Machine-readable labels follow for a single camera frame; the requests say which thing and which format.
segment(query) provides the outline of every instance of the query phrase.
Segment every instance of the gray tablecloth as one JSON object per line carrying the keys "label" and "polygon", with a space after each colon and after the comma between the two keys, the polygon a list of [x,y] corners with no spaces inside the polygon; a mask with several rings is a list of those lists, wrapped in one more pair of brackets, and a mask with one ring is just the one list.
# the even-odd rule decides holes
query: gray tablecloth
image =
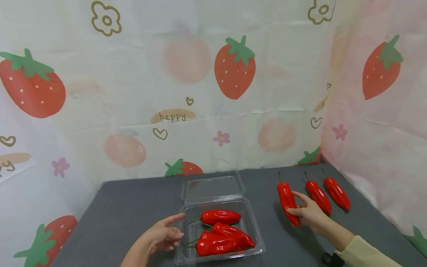
{"label": "gray tablecloth", "polygon": [[[351,210],[332,204],[332,219],[361,235],[403,267],[427,266],[427,259],[331,165],[243,170],[245,197],[252,204],[266,252],[197,266],[323,266],[322,253],[333,247],[309,228],[292,227],[277,194],[278,172],[295,191],[305,192],[304,171],[322,184],[322,168],[343,187]],[[118,267],[134,241],[155,222],[176,214],[183,204],[181,177],[105,183],[81,218],[53,267]],[[172,267],[174,252],[159,252],[149,266]]]}

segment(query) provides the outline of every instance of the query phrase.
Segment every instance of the hand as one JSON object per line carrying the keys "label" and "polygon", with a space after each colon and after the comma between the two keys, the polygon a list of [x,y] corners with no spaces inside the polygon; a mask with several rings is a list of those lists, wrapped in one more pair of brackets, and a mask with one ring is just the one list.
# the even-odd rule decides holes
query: hand
{"label": "hand", "polygon": [[169,225],[184,217],[185,213],[180,213],[160,220],[140,237],[141,240],[149,243],[151,255],[158,250],[171,251],[179,245],[178,241],[184,234],[178,228],[169,227]]}
{"label": "hand", "polygon": [[298,208],[290,208],[288,212],[292,215],[302,217],[300,225],[308,225],[317,234],[323,234],[323,230],[332,220],[321,210],[317,203],[304,194],[292,191],[292,194],[304,201]]}

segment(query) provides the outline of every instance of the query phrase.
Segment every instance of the red chili pepper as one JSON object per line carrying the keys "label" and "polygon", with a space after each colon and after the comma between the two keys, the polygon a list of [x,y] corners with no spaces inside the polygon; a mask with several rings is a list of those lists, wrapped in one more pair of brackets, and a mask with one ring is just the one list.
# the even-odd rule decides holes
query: red chili pepper
{"label": "red chili pepper", "polygon": [[310,197],[319,205],[324,213],[330,215],[332,213],[332,206],[330,205],[328,197],[325,195],[323,190],[317,185],[315,181],[310,181],[307,177],[307,173],[304,172],[307,178],[305,188],[308,191]]}
{"label": "red chili pepper", "polygon": [[[215,233],[211,233],[211,232],[203,232],[200,235],[200,239],[209,239],[209,238],[215,238],[215,235],[219,235],[219,234],[215,234]],[[242,246],[238,246],[235,250],[233,250],[233,252],[238,252],[238,251],[243,251],[244,249],[242,248]]]}
{"label": "red chili pepper", "polygon": [[211,210],[202,212],[202,222],[205,224],[214,225],[216,223],[223,224],[234,224],[240,220],[241,216],[237,212],[234,211],[226,211],[226,210]]}
{"label": "red chili pepper", "polygon": [[282,204],[286,216],[293,225],[299,226],[299,216],[292,215],[288,212],[289,208],[297,208],[291,187],[288,183],[280,183],[277,185],[277,191],[279,192],[280,203]]}
{"label": "red chili pepper", "polygon": [[255,244],[252,241],[252,239],[242,230],[234,227],[234,226],[229,226],[229,225],[225,225],[222,223],[216,223],[214,226],[210,226],[212,227],[212,233],[216,234],[216,235],[232,235],[232,234],[239,234],[242,236],[242,244],[241,247],[242,249],[248,249],[248,248],[254,248]]}
{"label": "red chili pepper", "polygon": [[345,211],[350,210],[350,200],[348,200],[347,195],[345,194],[344,190],[341,188],[339,184],[335,181],[334,178],[326,177],[326,179],[323,181],[326,190],[328,191],[329,195],[332,197],[332,199],[335,201],[335,203],[342,208]]}
{"label": "red chili pepper", "polygon": [[183,245],[189,248],[196,248],[197,254],[200,257],[205,257],[237,251],[242,242],[241,238],[242,236],[239,234],[215,235],[203,232],[196,246]]}

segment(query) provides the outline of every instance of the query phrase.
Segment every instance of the plastic container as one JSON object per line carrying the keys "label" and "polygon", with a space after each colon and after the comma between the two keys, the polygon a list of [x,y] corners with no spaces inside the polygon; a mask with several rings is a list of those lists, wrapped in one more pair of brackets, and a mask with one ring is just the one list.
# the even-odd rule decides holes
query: plastic container
{"label": "plastic container", "polygon": [[243,196],[245,187],[237,171],[227,170],[216,173],[185,176],[181,198],[184,205],[180,212],[185,212],[185,218],[179,228],[184,233],[183,243],[198,239],[203,231],[211,229],[202,226],[200,219],[202,211],[212,209],[233,210],[242,218],[233,225],[248,234],[255,243],[255,248],[241,252],[231,252],[221,255],[199,257],[195,248],[179,246],[175,252],[175,264],[194,264],[207,261],[217,261],[228,258],[239,258],[265,252],[265,246],[255,219],[250,201]]}

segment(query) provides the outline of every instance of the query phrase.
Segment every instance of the sleeve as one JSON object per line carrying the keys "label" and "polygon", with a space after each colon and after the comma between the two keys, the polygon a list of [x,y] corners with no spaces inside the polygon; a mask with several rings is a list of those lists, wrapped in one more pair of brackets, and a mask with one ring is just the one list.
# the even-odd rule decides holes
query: sleeve
{"label": "sleeve", "polygon": [[360,236],[356,236],[343,252],[335,253],[350,267],[402,267]]}

